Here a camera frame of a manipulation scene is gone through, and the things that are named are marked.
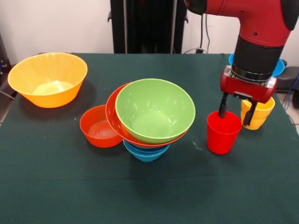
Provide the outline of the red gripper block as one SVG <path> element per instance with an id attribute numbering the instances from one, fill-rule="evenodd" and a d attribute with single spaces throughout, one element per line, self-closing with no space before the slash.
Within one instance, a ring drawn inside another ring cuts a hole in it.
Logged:
<path id="1" fill-rule="evenodd" d="M 277 79 L 270 77 L 266 82 L 250 82 L 248 80 L 240 79 L 232 71 L 232 66 L 227 65 L 221 75 L 220 87 L 224 92 L 218 115 L 224 118 L 227 111 L 228 94 L 233 96 L 238 95 L 245 99 L 251 99 L 251 107 L 245 113 L 243 125 L 249 126 L 253 118 L 258 102 L 266 103 L 272 97 L 277 86 Z"/>

